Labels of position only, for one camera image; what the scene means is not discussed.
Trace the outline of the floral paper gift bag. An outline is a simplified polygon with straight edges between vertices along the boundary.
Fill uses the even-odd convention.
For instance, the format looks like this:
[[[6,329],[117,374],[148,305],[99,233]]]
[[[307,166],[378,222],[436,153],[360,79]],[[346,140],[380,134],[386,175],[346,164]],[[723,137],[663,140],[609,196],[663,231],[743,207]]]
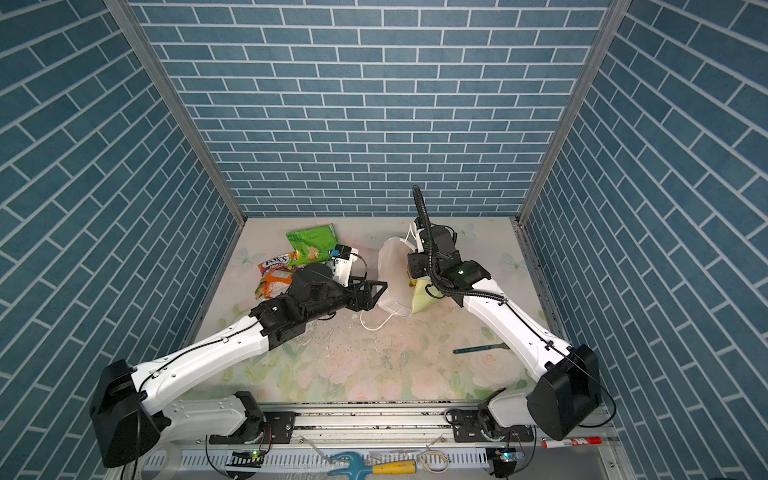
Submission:
[[[416,278],[408,265],[408,255],[417,253],[416,226],[411,223],[404,238],[391,237],[386,240],[379,250],[377,269],[379,280],[388,284],[387,290],[377,301],[376,306],[388,313],[388,316],[376,327],[369,327],[359,315],[361,326],[376,332],[383,328],[394,317],[409,318],[414,313],[435,305],[437,300],[427,296],[426,277]]]

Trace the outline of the green chips bag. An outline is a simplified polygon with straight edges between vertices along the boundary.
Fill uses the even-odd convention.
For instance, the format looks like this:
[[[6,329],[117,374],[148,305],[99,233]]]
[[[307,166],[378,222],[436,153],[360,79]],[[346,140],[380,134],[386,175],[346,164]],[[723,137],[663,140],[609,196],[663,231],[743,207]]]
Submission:
[[[288,263],[290,268],[325,262],[338,244],[338,237],[331,224],[288,232],[286,238],[294,249]]]

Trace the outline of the orange clear snack bag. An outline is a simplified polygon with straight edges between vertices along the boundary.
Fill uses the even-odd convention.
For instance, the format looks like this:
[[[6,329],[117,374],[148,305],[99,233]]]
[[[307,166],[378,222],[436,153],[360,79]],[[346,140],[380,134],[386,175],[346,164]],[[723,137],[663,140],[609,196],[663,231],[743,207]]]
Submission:
[[[273,299],[285,292],[292,284],[294,272],[286,269],[266,271],[254,294],[256,299]]]

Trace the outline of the orange Fox's fruits candy bag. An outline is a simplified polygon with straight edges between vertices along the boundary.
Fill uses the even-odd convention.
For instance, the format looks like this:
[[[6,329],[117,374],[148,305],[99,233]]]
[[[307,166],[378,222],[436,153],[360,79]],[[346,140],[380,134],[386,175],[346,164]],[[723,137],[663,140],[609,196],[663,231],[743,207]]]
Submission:
[[[296,252],[288,252],[267,259],[258,265],[262,276],[276,270],[290,271],[293,268],[293,261],[296,259]]]

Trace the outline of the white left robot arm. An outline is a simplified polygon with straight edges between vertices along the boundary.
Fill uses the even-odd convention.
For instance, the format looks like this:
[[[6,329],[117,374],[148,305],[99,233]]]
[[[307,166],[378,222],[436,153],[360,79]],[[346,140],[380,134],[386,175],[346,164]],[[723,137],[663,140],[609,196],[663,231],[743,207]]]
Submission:
[[[120,359],[104,367],[89,408],[103,465],[127,465],[159,443],[173,424],[163,409],[192,387],[304,334],[313,320],[372,310],[387,288],[359,276],[342,284],[330,267],[311,264],[286,291],[204,340],[136,366]]]

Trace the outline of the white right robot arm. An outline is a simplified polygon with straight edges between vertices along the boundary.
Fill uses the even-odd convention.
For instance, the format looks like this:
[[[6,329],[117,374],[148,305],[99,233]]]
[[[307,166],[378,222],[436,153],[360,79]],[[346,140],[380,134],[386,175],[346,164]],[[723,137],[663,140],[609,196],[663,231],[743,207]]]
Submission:
[[[417,251],[408,257],[411,275],[429,280],[428,295],[450,298],[483,321],[535,382],[527,394],[502,389],[481,404],[480,411],[491,421],[489,429],[536,425],[546,436],[563,440],[584,428],[605,394],[595,352],[586,345],[572,346],[533,320],[486,268],[461,258],[457,235],[430,220],[419,186],[412,187],[412,195]]]

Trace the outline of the rubber band loop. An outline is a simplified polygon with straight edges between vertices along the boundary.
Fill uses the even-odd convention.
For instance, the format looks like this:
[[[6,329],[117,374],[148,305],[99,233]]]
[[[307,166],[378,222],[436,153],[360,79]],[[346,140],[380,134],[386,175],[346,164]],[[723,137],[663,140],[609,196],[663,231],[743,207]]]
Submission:
[[[447,454],[437,450],[425,450],[416,455],[417,465],[429,474],[443,474],[448,471],[451,460]]]

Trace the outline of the red white marker pen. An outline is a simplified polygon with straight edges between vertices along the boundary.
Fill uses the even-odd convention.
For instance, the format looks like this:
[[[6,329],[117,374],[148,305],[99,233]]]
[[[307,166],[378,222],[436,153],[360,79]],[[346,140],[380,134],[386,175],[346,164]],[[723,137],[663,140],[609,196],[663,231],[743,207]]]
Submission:
[[[603,439],[599,436],[575,437],[575,438],[566,438],[562,440],[548,439],[548,440],[542,441],[542,447],[545,449],[595,446],[595,445],[602,445],[602,444],[603,444]]]

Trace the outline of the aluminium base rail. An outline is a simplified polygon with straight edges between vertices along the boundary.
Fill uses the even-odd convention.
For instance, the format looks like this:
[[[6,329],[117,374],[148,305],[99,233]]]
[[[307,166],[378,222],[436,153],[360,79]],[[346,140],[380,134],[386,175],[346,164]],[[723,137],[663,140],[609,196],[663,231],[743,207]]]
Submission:
[[[545,449],[542,441],[551,438],[533,425],[494,430],[490,425],[478,409],[448,404],[326,410],[275,407],[266,412],[265,433],[257,440],[243,444],[219,444],[201,436],[172,440],[129,464],[124,476],[178,479],[187,472],[212,472],[216,478],[229,479],[255,479],[263,474],[297,478],[346,466],[331,461],[342,452],[359,453],[367,464],[376,465],[415,460],[418,453],[437,450],[449,456],[449,472],[482,468],[506,478],[522,471],[529,460],[557,449],[598,457],[599,478],[634,476],[621,455],[618,439],[604,427],[578,427],[566,437],[599,436],[602,445]]]

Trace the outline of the teal handled fork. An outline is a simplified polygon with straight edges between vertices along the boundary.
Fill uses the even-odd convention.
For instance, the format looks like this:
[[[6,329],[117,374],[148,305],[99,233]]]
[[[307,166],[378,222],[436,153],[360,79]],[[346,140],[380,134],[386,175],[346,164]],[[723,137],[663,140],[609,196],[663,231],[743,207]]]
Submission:
[[[480,346],[458,348],[458,349],[454,349],[452,353],[454,355],[462,355],[462,354],[477,353],[477,352],[483,352],[483,351],[489,351],[489,350],[495,350],[495,349],[510,350],[510,347],[505,343],[496,343],[496,344],[487,344],[487,345],[480,345]]]

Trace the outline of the teal yellow handled tool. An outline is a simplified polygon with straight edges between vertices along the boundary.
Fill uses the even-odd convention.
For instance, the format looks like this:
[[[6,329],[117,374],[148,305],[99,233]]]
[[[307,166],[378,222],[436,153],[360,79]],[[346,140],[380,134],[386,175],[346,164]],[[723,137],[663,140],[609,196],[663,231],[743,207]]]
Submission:
[[[400,460],[376,465],[369,465],[356,452],[342,452],[331,457],[332,462],[346,463],[346,466],[331,470],[329,477],[345,477],[349,480],[364,480],[369,475],[404,475],[414,474],[417,470],[415,460]]]

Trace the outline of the aluminium corner post right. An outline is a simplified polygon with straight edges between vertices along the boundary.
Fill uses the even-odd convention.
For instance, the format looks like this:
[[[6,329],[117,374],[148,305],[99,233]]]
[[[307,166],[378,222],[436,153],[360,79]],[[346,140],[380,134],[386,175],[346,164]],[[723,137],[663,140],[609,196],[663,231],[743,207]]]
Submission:
[[[595,36],[595,42],[585,57],[583,68],[574,83],[573,91],[560,115],[557,127],[550,139],[547,150],[542,156],[532,184],[525,196],[517,216],[517,223],[524,226],[533,214],[535,204],[540,197],[547,179],[561,153],[568,134],[586,99],[608,49],[614,40],[618,28],[631,5],[630,0],[612,1]]]

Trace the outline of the aluminium corner post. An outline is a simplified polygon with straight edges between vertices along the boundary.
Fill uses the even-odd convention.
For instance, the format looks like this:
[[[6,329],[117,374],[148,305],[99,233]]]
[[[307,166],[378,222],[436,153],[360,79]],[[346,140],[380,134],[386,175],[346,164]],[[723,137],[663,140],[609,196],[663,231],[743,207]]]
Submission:
[[[568,134],[586,99],[608,49],[614,40],[618,28],[631,5],[630,0],[612,1],[595,36],[595,42],[585,57],[583,68],[574,83],[573,91],[560,115],[557,127],[550,139],[547,150],[542,156],[532,184],[525,196],[517,216],[517,223],[524,226],[533,214],[535,204],[540,197],[547,179],[561,153]]]
[[[191,118],[129,2],[124,0],[105,0],[104,4],[133,49],[169,112],[176,120],[185,139],[192,147],[199,163],[209,175],[236,223],[239,227],[243,227],[247,219],[243,209],[224,179],[210,149]]]

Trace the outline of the aluminium corner post left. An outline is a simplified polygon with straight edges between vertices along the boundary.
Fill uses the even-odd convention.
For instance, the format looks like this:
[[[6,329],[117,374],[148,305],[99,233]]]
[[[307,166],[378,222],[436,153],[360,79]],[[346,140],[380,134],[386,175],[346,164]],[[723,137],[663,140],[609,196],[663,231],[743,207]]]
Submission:
[[[209,175],[236,223],[239,227],[243,227],[247,219],[243,209],[224,179],[210,149],[191,118],[129,2],[124,0],[105,0],[104,4],[133,49],[169,112],[176,120],[185,139],[192,147],[199,163]]]

